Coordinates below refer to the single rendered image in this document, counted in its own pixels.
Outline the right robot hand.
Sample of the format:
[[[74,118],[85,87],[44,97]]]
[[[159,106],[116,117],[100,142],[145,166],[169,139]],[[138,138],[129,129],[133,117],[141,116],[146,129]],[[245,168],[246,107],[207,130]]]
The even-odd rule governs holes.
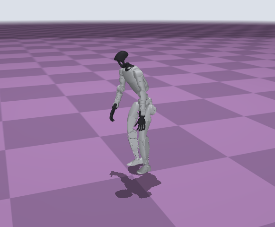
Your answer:
[[[113,114],[114,114],[114,112],[115,112],[115,109],[117,109],[116,108],[116,106],[117,106],[117,104],[115,103],[113,106],[112,106],[112,110],[111,110],[111,113],[110,113],[110,120],[113,122],[114,121],[114,119],[113,119]]]

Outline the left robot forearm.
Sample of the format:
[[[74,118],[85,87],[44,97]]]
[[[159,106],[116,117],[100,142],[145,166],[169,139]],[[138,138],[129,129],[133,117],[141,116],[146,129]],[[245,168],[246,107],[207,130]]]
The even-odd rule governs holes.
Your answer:
[[[140,92],[140,95],[141,97],[139,98],[139,101],[140,101],[140,106],[139,106],[139,111],[141,111],[141,116],[144,116],[145,115],[145,109],[146,109],[146,99],[147,99],[147,96],[146,96],[146,92],[144,90],[142,90]]]

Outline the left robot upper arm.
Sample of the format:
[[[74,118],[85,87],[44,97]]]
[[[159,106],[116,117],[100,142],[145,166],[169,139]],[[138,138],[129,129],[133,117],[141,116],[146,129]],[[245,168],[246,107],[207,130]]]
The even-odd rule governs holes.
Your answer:
[[[142,90],[144,90],[146,92],[145,84],[144,84],[144,81],[143,81],[143,72],[139,69],[135,69],[135,70],[133,70],[133,75],[134,75],[134,78],[137,81],[138,87],[140,88],[137,95],[138,95],[138,97],[141,97],[140,92]]]

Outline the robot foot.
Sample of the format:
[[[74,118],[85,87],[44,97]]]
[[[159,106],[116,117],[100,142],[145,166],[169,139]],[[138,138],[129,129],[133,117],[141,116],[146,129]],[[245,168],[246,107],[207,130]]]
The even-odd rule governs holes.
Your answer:
[[[135,165],[138,165],[138,164],[143,164],[142,157],[138,160],[134,159],[132,162],[128,163],[127,166],[135,166]]]
[[[139,170],[137,170],[136,173],[138,174],[144,174],[151,171],[151,166],[149,165],[149,167],[143,166],[142,168],[140,168]]]

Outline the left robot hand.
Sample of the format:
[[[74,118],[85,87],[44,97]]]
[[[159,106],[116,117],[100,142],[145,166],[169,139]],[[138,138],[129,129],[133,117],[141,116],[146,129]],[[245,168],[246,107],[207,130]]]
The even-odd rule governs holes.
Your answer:
[[[142,130],[145,130],[145,119],[144,119],[144,117],[145,117],[145,115],[144,116],[141,116],[141,111],[139,111],[139,119],[138,119],[138,128],[137,128],[137,130],[138,131],[142,131]],[[135,124],[135,126],[137,125],[137,123]]]

